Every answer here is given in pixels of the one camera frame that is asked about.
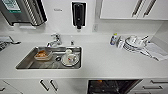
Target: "cup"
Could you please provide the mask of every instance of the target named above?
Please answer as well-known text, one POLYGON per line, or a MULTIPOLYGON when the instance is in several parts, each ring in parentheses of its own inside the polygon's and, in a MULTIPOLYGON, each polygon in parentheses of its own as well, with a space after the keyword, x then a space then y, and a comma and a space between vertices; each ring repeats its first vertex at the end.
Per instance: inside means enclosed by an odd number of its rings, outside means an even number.
POLYGON ((74 54, 69 54, 69 55, 67 56, 67 58, 68 58, 69 63, 73 63, 73 62, 75 62, 76 55, 74 55, 74 54))
POLYGON ((136 36, 130 36, 129 42, 130 43, 135 43, 135 41, 136 41, 136 36))
POLYGON ((137 37, 136 40, 135 40, 135 44, 136 45, 142 45, 142 43, 143 43, 142 38, 141 37, 137 37))

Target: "paper towel dispenser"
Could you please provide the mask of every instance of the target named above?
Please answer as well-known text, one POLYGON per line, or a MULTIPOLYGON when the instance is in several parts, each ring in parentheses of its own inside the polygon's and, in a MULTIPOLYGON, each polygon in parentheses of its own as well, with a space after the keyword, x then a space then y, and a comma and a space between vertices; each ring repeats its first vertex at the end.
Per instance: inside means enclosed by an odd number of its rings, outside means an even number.
POLYGON ((41 0, 0 0, 0 11, 8 23, 31 23, 39 26, 47 21, 41 0))

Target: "soap dispenser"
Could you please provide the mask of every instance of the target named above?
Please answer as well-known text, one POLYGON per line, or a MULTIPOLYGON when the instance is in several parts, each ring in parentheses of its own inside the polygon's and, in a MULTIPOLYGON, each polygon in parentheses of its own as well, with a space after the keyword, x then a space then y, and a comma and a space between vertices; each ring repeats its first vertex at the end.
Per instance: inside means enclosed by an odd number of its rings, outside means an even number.
POLYGON ((72 2, 72 12, 73 25, 77 26, 77 29, 81 29, 82 26, 85 26, 86 3, 72 2))

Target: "faucet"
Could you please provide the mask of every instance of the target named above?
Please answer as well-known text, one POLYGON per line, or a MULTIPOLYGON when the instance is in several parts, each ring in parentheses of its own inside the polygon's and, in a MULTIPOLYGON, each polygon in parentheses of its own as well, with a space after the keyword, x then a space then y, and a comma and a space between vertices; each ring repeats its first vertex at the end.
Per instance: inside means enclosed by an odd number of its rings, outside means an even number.
POLYGON ((53 35, 51 35, 51 36, 55 37, 56 40, 53 41, 53 42, 48 43, 48 44, 47 44, 47 47, 53 47, 54 44, 55 44, 55 45, 61 45, 61 44, 62 44, 61 38, 60 38, 60 34, 56 33, 56 34, 53 34, 53 35))

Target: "lid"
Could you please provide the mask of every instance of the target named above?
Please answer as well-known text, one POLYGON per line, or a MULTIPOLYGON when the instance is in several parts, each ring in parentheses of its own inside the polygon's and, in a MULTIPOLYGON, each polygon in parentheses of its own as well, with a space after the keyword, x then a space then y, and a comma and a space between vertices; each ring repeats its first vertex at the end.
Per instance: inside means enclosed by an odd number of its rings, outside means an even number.
POLYGON ((114 35, 117 35, 117 33, 114 33, 114 35))

